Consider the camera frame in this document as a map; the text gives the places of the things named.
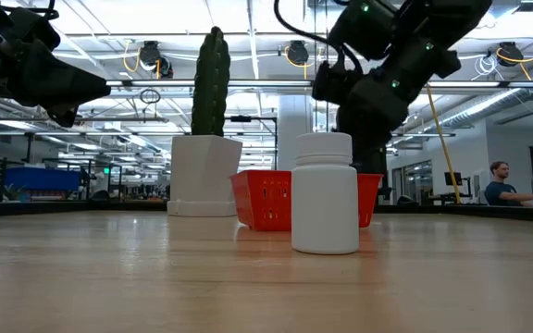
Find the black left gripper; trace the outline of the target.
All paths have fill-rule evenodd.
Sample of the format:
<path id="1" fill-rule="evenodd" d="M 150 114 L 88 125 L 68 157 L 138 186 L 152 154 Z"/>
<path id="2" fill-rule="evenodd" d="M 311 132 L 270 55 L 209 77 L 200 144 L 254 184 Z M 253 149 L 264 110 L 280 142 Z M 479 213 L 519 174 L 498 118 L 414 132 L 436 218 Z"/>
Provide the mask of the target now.
<path id="1" fill-rule="evenodd" d="M 7 82 L 19 79 L 19 102 L 42 106 L 62 128 L 71 128 L 78 105 L 110 94 L 106 80 L 56 58 L 60 37 L 50 22 L 56 0 L 46 7 L 3 6 L 0 1 L 0 98 L 11 98 Z"/>

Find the white plastic pill bottle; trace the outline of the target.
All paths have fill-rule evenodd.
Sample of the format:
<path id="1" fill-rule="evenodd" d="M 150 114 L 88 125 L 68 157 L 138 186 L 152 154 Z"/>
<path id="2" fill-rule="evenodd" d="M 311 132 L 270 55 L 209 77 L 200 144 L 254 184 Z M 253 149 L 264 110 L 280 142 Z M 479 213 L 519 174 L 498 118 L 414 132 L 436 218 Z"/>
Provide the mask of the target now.
<path id="1" fill-rule="evenodd" d="M 301 253 L 348 254 L 359 248 L 357 173 L 344 133 L 297 137 L 291 171 L 291 246 Z"/>

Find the red perforated plastic basket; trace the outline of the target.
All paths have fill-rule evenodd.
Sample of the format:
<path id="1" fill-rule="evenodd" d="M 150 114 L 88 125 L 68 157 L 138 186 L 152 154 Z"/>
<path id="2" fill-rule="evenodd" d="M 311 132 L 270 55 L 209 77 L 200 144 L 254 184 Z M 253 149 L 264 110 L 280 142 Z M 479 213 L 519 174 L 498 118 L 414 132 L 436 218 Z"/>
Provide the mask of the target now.
<path id="1" fill-rule="evenodd" d="M 359 228 L 367 228 L 378 198 L 380 174 L 357 175 Z M 230 177 L 239 221 L 257 231 L 291 231 L 291 172 L 245 170 Z"/>

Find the blue storage bin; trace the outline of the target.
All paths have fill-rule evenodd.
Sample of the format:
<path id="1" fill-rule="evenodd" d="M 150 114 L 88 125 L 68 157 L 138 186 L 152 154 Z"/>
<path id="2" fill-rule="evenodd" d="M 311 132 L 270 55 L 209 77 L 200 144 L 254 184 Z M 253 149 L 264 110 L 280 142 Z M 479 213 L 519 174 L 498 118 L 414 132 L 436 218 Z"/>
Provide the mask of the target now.
<path id="1" fill-rule="evenodd" d="M 34 191 L 76 191 L 81 173 L 37 167 L 14 167 L 6 170 L 5 185 Z"/>

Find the long ceiling light bar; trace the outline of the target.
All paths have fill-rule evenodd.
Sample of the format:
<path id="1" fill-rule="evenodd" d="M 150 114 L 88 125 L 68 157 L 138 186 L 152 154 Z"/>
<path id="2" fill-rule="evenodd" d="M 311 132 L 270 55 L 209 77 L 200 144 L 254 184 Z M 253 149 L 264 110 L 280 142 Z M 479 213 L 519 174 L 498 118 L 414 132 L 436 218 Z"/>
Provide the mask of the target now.
<path id="1" fill-rule="evenodd" d="M 192 87 L 194 80 L 108 80 L 109 87 Z M 310 80 L 230 80 L 229 87 L 311 88 Z"/>

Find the tall green cactus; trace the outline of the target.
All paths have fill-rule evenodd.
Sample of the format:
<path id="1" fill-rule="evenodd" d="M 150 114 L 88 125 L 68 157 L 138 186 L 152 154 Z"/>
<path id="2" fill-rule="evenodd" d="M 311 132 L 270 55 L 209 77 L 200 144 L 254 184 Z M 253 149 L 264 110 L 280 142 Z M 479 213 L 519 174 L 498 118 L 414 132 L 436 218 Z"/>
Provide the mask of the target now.
<path id="1" fill-rule="evenodd" d="M 206 34 L 196 62 L 192 95 L 192 135 L 224 136 L 230 78 L 229 45 L 215 26 Z"/>

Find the white angular planter pot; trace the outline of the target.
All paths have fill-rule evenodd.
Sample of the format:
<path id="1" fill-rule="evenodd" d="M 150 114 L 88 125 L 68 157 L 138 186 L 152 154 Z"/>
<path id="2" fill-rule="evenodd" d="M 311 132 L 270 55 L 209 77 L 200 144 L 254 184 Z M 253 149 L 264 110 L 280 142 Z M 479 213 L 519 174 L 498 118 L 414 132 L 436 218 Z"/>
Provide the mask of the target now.
<path id="1" fill-rule="evenodd" d="M 230 177 L 238 172 L 242 143 L 216 135 L 174 137 L 170 200 L 224 203 L 233 200 Z"/>

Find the white building column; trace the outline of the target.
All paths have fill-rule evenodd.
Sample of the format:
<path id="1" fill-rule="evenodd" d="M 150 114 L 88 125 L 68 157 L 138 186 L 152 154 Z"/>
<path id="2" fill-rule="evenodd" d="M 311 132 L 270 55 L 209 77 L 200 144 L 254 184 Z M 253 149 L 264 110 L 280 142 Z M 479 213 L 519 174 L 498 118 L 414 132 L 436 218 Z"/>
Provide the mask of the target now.
<path id="1" fill-rule="evenodd" d="M 278 170 L 295 167 L 296 139 L 310 133 L 312 125 L 311 99 L 307 95 L 281 95 L 278 109 Z"/>

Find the yellow slanted pole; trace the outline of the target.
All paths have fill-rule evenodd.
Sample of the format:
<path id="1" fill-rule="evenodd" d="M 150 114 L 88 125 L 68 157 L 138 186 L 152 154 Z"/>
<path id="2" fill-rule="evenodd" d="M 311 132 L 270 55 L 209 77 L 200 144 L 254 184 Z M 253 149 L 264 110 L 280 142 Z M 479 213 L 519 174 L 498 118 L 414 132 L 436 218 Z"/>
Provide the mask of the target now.
<path id="1" fill-rule="evenodd" d="M 432 90 L 431 90 L 431 87 L 430 87 L 429 83 L 426 84 L 425 88 L 426 88 L 426 91 L 427 91 L 427 94 L 428 94 L 429 106 L 430 106 L 430 109 L 431 109 L 431 112 L 432 112 L 432 116 L 433 116 L 433 119 L 434 119 L 434 122 L 435 122 L 435 126 L 436 126 L 437 132 L 438 132 L 439 137 L 440 137 L 441 147 L 442 147 L 443 155 L 444 155 L 447 167 L 448 167 L 448 172 L 453 173 L 454 171 L 453 171 L 453 168 L 452 168 L 452 161 L 451 161 L 451 158 L 450 158 L 450 154 L 449 154 L 449 150 L 448 150 L 446 141 L 445 141 L 444 136 L 443 136 L 443 130 L 442 130 L 442 127 L 441 127 L 441 124 L 440 124 L 440 121 L 439 121 L 438 112 L 437 112 L 437 109 L 436 109 L 436 106 L 435 106 L 435 103 L 434 103 L 434 99 L 432 97 Z M 460 190 L 459 190 L 458 186 L 453 185 L 452 187 L 453 187 L 453 191 L 454 191 L 454 194 L 455 194 L 455 203 L 456 204 L 461 204 L 462 203 L 462 199 L 461 199 Z"/>

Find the seated person at desk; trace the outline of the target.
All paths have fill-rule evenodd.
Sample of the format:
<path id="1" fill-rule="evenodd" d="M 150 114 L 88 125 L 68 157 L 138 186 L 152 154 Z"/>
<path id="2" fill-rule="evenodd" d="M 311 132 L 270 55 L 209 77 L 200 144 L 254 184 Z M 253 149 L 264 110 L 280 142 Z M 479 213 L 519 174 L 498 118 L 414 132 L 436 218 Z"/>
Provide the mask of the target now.
<path id="1" fill-rule="evenodd" d="M 490 165 L 492 181 L 484 190 L 489 205 L 495 206 L 533 206 L 533 193 L 518 192 L 505 181 L 509 178 L 510 168 L 506 162 L 496 161 Z"/>

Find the black metal stand frame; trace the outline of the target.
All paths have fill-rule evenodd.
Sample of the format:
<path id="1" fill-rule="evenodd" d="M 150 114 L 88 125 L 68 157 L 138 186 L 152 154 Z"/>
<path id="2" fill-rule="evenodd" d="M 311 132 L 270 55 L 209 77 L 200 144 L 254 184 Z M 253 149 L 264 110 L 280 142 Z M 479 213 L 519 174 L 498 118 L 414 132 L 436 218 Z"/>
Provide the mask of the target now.
<path id="1" fill-rule="evenodd" d="M 224 136 L 242 143 L 239 170 L 275 170 L 278 167 L 279 126 L 276 117 L 226 117 Z"/>

